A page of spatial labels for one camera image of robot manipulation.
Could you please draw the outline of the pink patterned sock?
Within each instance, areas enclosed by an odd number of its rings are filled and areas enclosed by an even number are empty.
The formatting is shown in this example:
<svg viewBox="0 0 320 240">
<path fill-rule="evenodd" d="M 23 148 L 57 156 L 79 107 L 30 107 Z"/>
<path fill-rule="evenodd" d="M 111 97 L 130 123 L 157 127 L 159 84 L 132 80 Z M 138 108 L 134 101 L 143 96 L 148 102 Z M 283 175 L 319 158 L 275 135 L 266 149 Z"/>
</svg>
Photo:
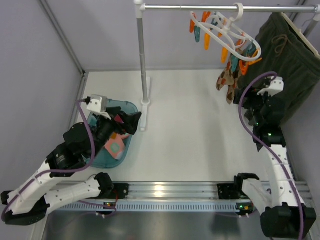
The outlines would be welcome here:
<svg viewBox="0 0 320 240">
<path fill-rule="evenodd" d="M 108 153 L 117 161 L 119 161 L 125 152 L 126 145 L 124 140 L 129 138 L 128 134 L 120 135 L 114 133 L 108 142 L 105 144 L 104 148 L 108 151 Z"/>
</svg>

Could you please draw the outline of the argyle brown orange sock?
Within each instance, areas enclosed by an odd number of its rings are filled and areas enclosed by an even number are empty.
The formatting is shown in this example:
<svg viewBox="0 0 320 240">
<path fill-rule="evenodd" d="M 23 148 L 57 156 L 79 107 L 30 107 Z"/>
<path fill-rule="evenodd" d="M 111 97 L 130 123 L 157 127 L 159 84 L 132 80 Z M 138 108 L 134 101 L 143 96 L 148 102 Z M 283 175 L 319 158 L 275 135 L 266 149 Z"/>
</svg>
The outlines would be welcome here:
<svg viewBox="0 0 320 240">
<path fill-rule="evenodd" d="M 238 80 L 242 76 L 240 68 L 237 66 L 235 71 L 232 71 L 232 63 L 229 58 L 223 72 L 218 77 L 216 89 L 220 91 L 223 87 L 228 87 L 228 92 L 234 92 L 238 85 Z"/>
</svg>

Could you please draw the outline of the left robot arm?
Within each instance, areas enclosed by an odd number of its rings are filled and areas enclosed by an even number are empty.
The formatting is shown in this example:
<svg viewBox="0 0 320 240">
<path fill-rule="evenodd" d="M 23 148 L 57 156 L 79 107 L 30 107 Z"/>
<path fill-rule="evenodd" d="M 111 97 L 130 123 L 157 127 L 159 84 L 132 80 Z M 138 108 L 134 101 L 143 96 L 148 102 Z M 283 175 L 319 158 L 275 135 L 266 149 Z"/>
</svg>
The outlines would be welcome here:
<svg viewBox="0 0 320 240">
<path fill-rule="evenodd" d="M 32 177 L 16 190 L 1 193 L 5 206 L 1 220 L 6 225 L 29 226 L 74 202 L 108 198 L 115 186 L 105 172 L 71 187 L 54 187 L 89 168 L 113 134 L 134 135 L 141 116 L 140 111 L 126 113 L 118 106 L 96 113 L 95 127 L 83 117 L 63 135 L 64 142 L 46 157 Z"/>
</svg>

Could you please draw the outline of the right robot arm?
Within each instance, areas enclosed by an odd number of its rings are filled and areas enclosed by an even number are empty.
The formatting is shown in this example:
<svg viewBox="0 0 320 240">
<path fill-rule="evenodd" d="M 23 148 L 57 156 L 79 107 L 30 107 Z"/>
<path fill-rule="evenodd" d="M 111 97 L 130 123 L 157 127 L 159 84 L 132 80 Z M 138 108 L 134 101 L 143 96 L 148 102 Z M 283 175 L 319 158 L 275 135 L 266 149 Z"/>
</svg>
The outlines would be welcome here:
<svg viewBox="0 0 320 240">
<path fill-rule="evenodd" d="M 263 234 L 270 239 L 306 237 L 317 219 L 314 208 L 307 207 L 298 192 L 287 156 L 287 144 L 280 128 L 285 103 L 273 96 L 237 96 L 240 121 L 249 120 L 253 128 L 244 129 L 252 136 L 257 150 L 265 150 L 262 162 L 267 172 L 270 190 L 265 190 L 255 175 L 246 176 L 241 191 L 249 197 L 260 214 Z"/>
</svg>

